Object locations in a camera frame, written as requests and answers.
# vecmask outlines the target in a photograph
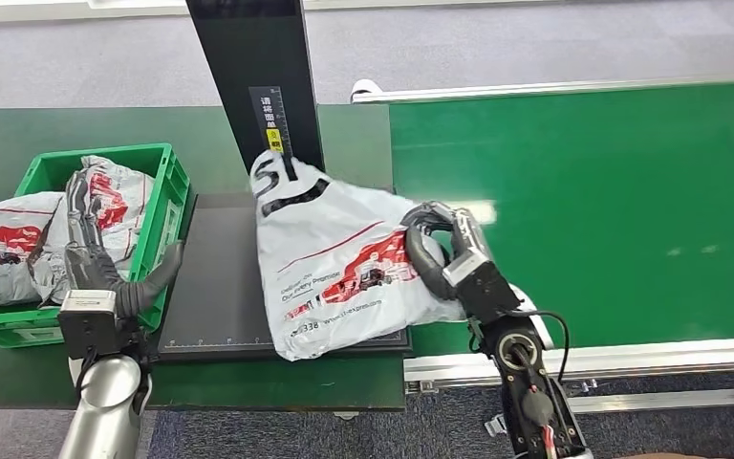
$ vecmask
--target robotic arm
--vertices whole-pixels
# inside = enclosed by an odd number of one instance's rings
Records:
[[[71,242],[65,258],[72,290],[58,320],[79,405],[59,457],[132,459],[153,388],[137,316],[175,277],[183,247],[168,247],[162,263],[144,281],[126,282],[102,246],[99,201],[91,200],[84,173],[69,181],[66,193]],[[472,341],[499,369],[503,416],[515,457],[592,459],[560,384],[566,353],[558,380],[542,363],[545,344],[532,319],[557,315],[520,309],[522,301],[497,270],[467,210],[426,203],[412,209],[402,223],[408,227],[407,252],[424,284],[440,298],[460,300]],[[454,260],[445,267],[423,246],[423,235],[436,230],[452,233]]]
[[[479,343],[477,350],[499,370],[503,416],[515,457],[592,459],[560,383],[569,348],[564,320],[556,313],[520,309],[523,300],[500,274],[468,210],[429,202],[410,210],[402,223],[407,227],[406,250],[421,280],[435,296],[461,302],[472,343]],[[422,237],[438,230],[451,232],[454,260],[445,267],[423,246]],[[536,316],[555,317],[564,327],[558,379],[542,363],[545,345],[533,321]]]
[[[132,459],[140,417],[153,389],[144,331],[137,316],[175,277],[182,245],[169,246],[162,263],[141,282],[126,282],[102,246],[99,200],[85,172],[66,185],[70,243],[65,249],[72,289],[57,318],[69,354],[79,405],[61,459]]]

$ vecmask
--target black vertical panel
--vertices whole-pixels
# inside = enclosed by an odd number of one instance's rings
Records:
[[[294,157],[325,170],[301,0],[187,0],[247,171],[268,146],[249,88],[278,87]]]

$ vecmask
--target white plastic bag in crate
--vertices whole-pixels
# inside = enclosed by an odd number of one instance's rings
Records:
[[[0,305],[39,300],[27,258],[63,193],[43,192],[0,202]]]
[[[295,180],[282,156],[266,151],[251,173],[266,312],[280,356],[313,359],[407,325],[463,317],[457,302],[429,293],[407,258],[399,222],[412,201],[291,164]]]
[[[89,198],[100,201],[97,226],[105,251],[119,274],[127,280],[134,249],[144,221],[144,212],[154,180],[148,175],[115,164],[100,156],[84,156]],[[67,205],[62,200],[49,229],[43,253],[32,263],[35,289],[44,300],[62,303],[69,291],[63,250],[69,243]]]

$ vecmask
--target green plastic crate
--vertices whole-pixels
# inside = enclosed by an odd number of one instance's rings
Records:
[[[38,191],[63,191],[72,174],[82,168],[80,157],[86,155],[107,158],[156,179],[131,265],[130,280],[142,279],[159,264],[165,247],[179,236],[189,178],[169,143],[59,151],[43,153],[32,160],[15,196]],[[165,297],[166,290],[159,295],[154,307],[140,316],[145,328],[156,330],[159,327]],[[57,324],[57,308],[38,310],[37,306],[37,303],[0,306],[1,347],[63,341]]]

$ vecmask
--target yellow warning label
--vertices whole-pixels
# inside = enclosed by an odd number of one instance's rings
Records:
[[[283,141],[280,139],[279,129],[266,129],[266,138],[269,139],[270,149],[283,152]]]

